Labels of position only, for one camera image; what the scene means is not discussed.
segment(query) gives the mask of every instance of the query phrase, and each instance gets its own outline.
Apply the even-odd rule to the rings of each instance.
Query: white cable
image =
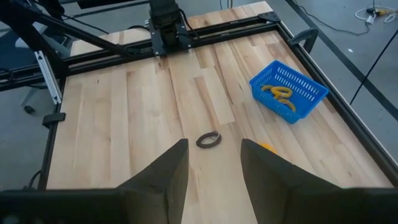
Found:
[[[361,16],[359,16],[358,14],[359,14],[360,12],[366,11],[367,9],[368,9],[368,8],[366,7],[366,8],[363,8],[363,9],[358,10],[357,12],[355,12],[355,17],[356,17],[357,19],[361,19],[361,20],[363,20],[363,21],[366,21],[368,18],[361,17]],[[387,7],[387,6],[382,6],[382,5],[380,5],[380,4],[376,4],[376,9],[389,9],[389,10],[396,11],[396,9],[394,9],[394,8]],[[389,15],[387,16],[387,18],[384,20],[384,22],[385,22],[385,23],[388,23],[388,22],[393,21],[393,20],[396,18],[396,15],[397,15],[396,13],[391,13],[391,14],[389,14]]]

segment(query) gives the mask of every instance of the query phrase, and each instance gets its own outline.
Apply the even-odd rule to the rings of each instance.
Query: yellow toy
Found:
[[[261,90],[271,90],[271,93],[274,94],[275,100],[287,105],[293,112],[296,112],[294,104],[287,99],[293,94],[293,91],[290,88],[284,86],[263,85]]]
[[[272,146],[270,146],[270,145],[268,145],[268,144],[266,144],[266,143],[262,143],[262,144],[260,144],[260,146],[262,146],[262,147],[264,147],[264,148],[270,150],[270,151],[273,152],[274,154],[277,154],[277,155],[278,155],[278,153],[276,152],[276,150],[275,150]]]

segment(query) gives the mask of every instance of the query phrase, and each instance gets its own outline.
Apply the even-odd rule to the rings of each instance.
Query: orange object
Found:
[[[262,143],[262,144],[260,144],[260,146],[262,146],[262,147],[264,147],[264,148],[270,150],[270,151],[273,152],[274,154],[277,154],[277,155],[278,155],[278,153],[276,152],[276,150],[275,150],[272,146],[270,146],[269,144],[267,144],[267,143]]]

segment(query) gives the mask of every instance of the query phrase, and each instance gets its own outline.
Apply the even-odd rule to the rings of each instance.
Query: metal bracket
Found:
[[[59,104],[62,102],[62,94],[60,87],[58,86],[57,79],[55,79],[54,73],[50,66],[49,60],[43,54],[41,50],[35,52],[37,63],[39,64],[40,70],[42,71],[45,84],[49,89],[51,99],[54,104]]]
[[[301,41],[305,40],[304,42],[304,49],[310,53],[315,41],[318,37],[319,30],[316,28],[309,28],[301,33],[297,34],[295,37],[289,40],[290,45],[299,44]]]
[[[64,121],[66,116],[67,116],[66,113],[52,113],[52,114],[46,115],[43,118],[42,125],[45,126],[46,128],[50,128],[51,125],[53,125],[59,121]]]
[[[175,24],[177,28],[176,38],[180,41],[180,43],[173,46],[167,46],[164,44],[162,36],[160,34],[160,30],[155,29],[152,23],[152,19],[149,19],[148,26],[150,31],[150,39],[152,41],[152,50],[155,56],[166,55],[176,50],[188,50],[192,46],[184,22]]]
[[[279,16],[275,12],[265,12],[258,15],[260,19],[271,22],[280,22]]]

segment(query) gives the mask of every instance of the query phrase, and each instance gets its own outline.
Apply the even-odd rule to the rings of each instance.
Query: wood plank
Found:
[[[266,2],[189,18],[194,28],[270,11]],[[103,38],[148,38],[126,30]],[[73,53],[95,49],[77,42]],[[328,100],[286,123],[252,97],[248,81],[278,59],[308,75],[276,32],[208,45],[67,78],[49,189],[115,187],[181,138],[190,167],[183,223],[255,223],[240,143],[270,144],[284,159],[342,187],[391,187]],[[220,145],[195,141],[210,131]]]

